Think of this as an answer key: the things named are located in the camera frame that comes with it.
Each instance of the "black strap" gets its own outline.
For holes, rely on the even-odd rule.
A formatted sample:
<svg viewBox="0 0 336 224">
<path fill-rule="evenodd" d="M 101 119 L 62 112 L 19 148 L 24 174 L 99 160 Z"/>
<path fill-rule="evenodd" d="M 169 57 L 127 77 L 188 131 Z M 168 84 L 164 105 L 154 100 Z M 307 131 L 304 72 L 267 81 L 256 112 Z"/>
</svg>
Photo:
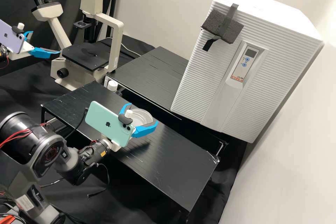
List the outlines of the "black strap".
<svg viewBox="0 0 336 224">
<path fill-rule="evenodd" d="M 220 37 L 217 36 L 217 38 L 214 37 L 214 38 L 209 39 L 208 41 L 206 41 L 205 45 L 203 46 L 203 50 L 204 51 L 209 51 L 212 43 L 215 42 L 215 41 L 217 41 L 217 40 L 219 40 L 219 39 L 220 39 Z"/>
<path fill-rule="evenodd" d="M 231 20 L 233 19 L 233 16 L 238 8 L 238 4 L 232 4 L 229 11 L 227 12 L 226 17 L 224 18 L 223 23 L 220 25 L 216 36 L 214 36 L 213 38 L 209 39 L 203 46 L 203 50 L 204 51 L 209 51 L 210 47 L 212 46 L 212 44 L 219 40 L 221 37 L 223 37 L 224 33 L 226 32 L 226 30 L 228 29 Z"/>
</svg>

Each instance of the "black table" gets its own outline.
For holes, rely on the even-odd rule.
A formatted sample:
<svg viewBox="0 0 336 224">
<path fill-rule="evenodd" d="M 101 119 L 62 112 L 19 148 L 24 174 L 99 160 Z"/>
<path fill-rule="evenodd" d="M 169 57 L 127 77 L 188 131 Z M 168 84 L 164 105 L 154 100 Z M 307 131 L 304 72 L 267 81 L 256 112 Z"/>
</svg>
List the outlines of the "black table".
<svg viewBox="0 0 336 224">
<path fill-rule="evenodd" d="M 163 47 L 157 47 L 107 76 L 144 99 L 170 111 L 187 64 L 188 60 L 185 58 Z"/>
<path fill-rule="evenodd" d="M 42 121 L 48 112 L 74 128 L 84 108 L 93 100 L 115 113 L 128 102 L 92 82 L 43 104 Z M 78 131 L 90 140 L 100 137 L 100 133 L 85 122 Z M 131 139 L 127 147 L 112 155 L 189 212 L 218 164 L 216 156 L 163 123 L 159 123 L 154 133 Z"/>
</svg>

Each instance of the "black cable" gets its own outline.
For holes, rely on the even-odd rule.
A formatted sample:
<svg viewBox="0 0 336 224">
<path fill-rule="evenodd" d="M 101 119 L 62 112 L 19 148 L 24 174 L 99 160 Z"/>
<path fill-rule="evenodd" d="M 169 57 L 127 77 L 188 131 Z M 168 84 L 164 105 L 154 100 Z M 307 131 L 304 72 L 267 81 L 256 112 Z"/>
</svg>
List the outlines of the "black cable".
<svg viewBox="0 0 336 224">
<path fill-rule="evenodd" d="M 72 216 L 72 215 L 70 215 L 70 214 L 68 214 L 68 213 L 66 213 L 66 212 L 63 212 L 61 209 L 59 209 L 59 208 L 58 208 L 57 206 L 55 206 L 54 204 L 50 204 L 50 205 L 52 205 L 57 211 L 59 211 L 59 212 L 65 214 L 65 216 L 67 216 L 68 219 L 72 221 L 72 223 L 75 223 L 75 224 L 86 224 L 85 222 L 81 221 L 80 219 L 78 219 L 78 218 L 76 218 L 76 217 L 74 217 L 74 216 Z"/>
<path fill-rule="evenodd" d="M 14 213 L 0 213 L 0 216 L 3 217 L 3 216 L 8 216 L 8 215 L 12 215 L 15 217 L 16 220 L 22 222 L 23 224 L 27 224 L 26 221 L 24 219 L 22 219 L 19 215 L 17 214 L 14 214 Z"/>
<path fill-rule="evenodd" d="M 107 167 L 104 164 L 101 164 L 101 163 L 97 163 L 96 166 L 97 167 L 98 166 L 104 166 L 105 167 L 106 174 L 107 174 L 107 184 L 106 184 L 106 187 L 103 190 L 100 190 L 100 191 L 92 193 L 92 194 L 88 194 L 87 198 L 91 198 L 92 196 L 96 196 L 96 195 L 104 192 L 107 189 L 108 185 L 110 184 L 110 175 L 109 175 L 109 171 L 108 171 Z"/>
<path fill-rule="evenodd" d="M 58 182 L 62 181 L 64 178 L 60 178 L 52 183 L 49 183 L 49 184 L 45 184 L 45 185 L 40 185 L 41 188 L 44 188 L 44 187 L 49 187 L 51 185 L 54 185 L 54 184 L 57 184 Z"/>
<path fill-rule="evenodd" d="M 64 138 L 65 140 L 66 140 L 69 136 L 71 136 L 71 135 L 78 129 L 78 127 L 82 124 L 82 122 L 83 122 L 83 120 L 84 120 L 84 118 L 85 118 L 86 113 L 88 112 L 88 110 L 89 110 L 88 108 L 85 108 L 85 109 L 84 109 L 84 113 L 83 113 L 83 116 L 82 116 L 82 118 L 81 118 L 79 124 L 76 126 L 76 128 L 73 129 L 73 131 L 71 131 L 71 132 Z"/>
<path fill-rule="evenodd" d="M 6 207 L 12 209 L 13 211 L 15 212 L 19 212 L 18 210 L 16 210 L 14 207 L 12 207 L 11 205 L 9 205 L 8 203 L 5 203 L 5 202 L 0 202 L 0 205 L 5 205 Z"/>
</svg>

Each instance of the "cable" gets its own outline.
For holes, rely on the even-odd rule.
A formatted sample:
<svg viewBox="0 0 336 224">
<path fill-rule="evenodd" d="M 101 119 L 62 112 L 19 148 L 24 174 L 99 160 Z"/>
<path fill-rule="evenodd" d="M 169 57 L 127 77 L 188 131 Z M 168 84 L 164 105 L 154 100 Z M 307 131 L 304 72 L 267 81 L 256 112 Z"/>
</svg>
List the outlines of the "cable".
<svg viewBox="0 0 336 224">
<path fill-rule="evenodd" d="M 64 178 L 60 178 L 59 180 L 56 180 L 55 182 L 52 182 L 52 183 L 49 183 L 49 184 L 45 184 L 45 185 L 40 185 L 40 187 L 41 187 L 41 188 L 44 188 L 44 187 L 48 187 L 48 186 L 57 184 L 58 182 L 62 181 L 63 179 L 64 179 Z"/>
<path fill-rule="evenodd" d="M 128 49 L 123 43 L 121 43 L 121 45 L 122 45 L 127 51 L 130 51 L 131 53 L 134 53 L 134 54 L 138 55 L 139 57 L 141 56 L 141 55 L 138 54 L 137 52 L 134 52 L 134 51 Z"/>
<path fill-rule="evenodd" d="M 88 110 L 89 110 L 88 108 L 85 108 L 85 109 L 84 109 L 84 113 L 83 113 L 83 116 L 82 116 L 82 118 L 81 118 L 79 124 L 76 126 L 76 128 L 73 129 L 73 131 L 71 131 L 71 132 L 64 138 L 65 140 L 66 140 L 69 136 L 71 136 L 71 135 L 78 129 L 78 127 L 82 124 L 82 122 L 83 122 L 83 120 L 84 120 L 84 118 L 85 118 L 86 113 L 88 112 Z"/>
<path fill-rule="evenodd" d="M 141 56 L 140 54 L 138 54 L 137 52 L 134 52 L 130 49 L 128 49 L 123 43 L 121 43 L 121 45 L 127 50 L 127 51 L 130 51 L 131 53 L 134 53 L 135 55 L 138 55 L 139 57 Z"/>
<path fill-rule="evenodd" d="M 44 126 L 46 124 L 47 124 L 47 122 L 40 124 L 40 126 Z M 32 131 L 30 129 L 28 129 L 28 128 L 13 133 L 9 137 L 7 137 L 5 141 L 3 141 L 2 143 L 0 143 L 0 149 L 2 148 L 2 146 L 4 146 L 5 143 L 8 143 L 9 141 L 12 141 L 13 139 L 25 138 L 25 137 L 29 136 L 30 133 L 32 133 Z"/>
<path fill-rule="evenodd" d="M 81 221 L 80 219 L 78 219 L 78 218 L 76 218 L 76 217 L 74 217 L 74 216 L 72 216 L 72 215 L 70 215 L 70 214 L 68 214 L 68 213 L 66 213 L 66 212 L 63 212 L 61 209 L 59 209 L 59 208 L 58 208 L 57 206 L 55 206 L 54 204 L 50 204 L 50 205 L 52 205 L 57 211 L 59 211 L 59 212 L 65 214 L 65 216 L 67 216 L 67 217 L 69 218 L 69 220 L 72 221 L 72 223 L 75 223 L 75 224 L 86 224 L 85 222 Z"/>
<path fill-rule="evenodd" d="M 109 175 L 109 171 L 108 171 L 107 167 L 104 164 L 101 164 L 101 163 L 97 163 L 96 166 L 97 167 L 98 166 L 104 166 L 105 167 L 106 174 L 107 174 L 107 184 L 106 184 L 106 187 L 103 190 L 100 190 L 100 191 L 92 193 L 92 194 L 88 194 L 87 198 L 91 198 L 92 196 L 96 196 L 96 195 L 104 192 L 107 189 L 108 185 L 110 184 L 110 175 Z"/>
<path fill-rule="evenodd" d="M 6 64 L 6 66 L 1 67 L 0 70 L 1 70 L 1 69 L 5 69 L 6 67 L 8 67 L 8 65 L 9 65 L 9 58 L 7 57 L 7 64 Z"/>
<path fill-rule="evenodd" d="M 19 212 L 18 210 L 16 210 L 14 207 L 12 207 L 11 205 L 9 205 L 8 203 L 5 203 L 5 202 L 0 202 L 0 205 L 5 205 L 5 206 L 7 206 L 8 208 L 10 208 L 10 209 L 12 209 L 13 211 L 15 211 L 15 212 Z"/>
<path fill-rule="evenodd" d="M 15 219 L 17 219 L 18 221 L 21 221 L 23 224 L 27 224 L 26 221 L 24 219 L 22 219 L 19 215 L 14 214 L 14 213 L 0 213 L 0 216 L 8 216 L 8 215 L 12 215 L 15 217 Z"/>
</svg>

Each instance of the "mint green smartphone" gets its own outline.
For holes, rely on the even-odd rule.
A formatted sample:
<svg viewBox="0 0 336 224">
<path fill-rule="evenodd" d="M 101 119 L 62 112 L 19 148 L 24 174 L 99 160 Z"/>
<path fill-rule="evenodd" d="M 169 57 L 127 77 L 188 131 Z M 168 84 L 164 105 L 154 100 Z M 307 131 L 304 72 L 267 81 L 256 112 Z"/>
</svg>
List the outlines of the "mint green smartphone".
<svg viewBox="0 0 336 224">
<path fill-rule="evenodd" d="M 117 114 L 96 101 L 91 102 L 85 122 L 121 147 L 127 145 L 134 130 L 132 124 L 123 127 Z"/>
</svg>

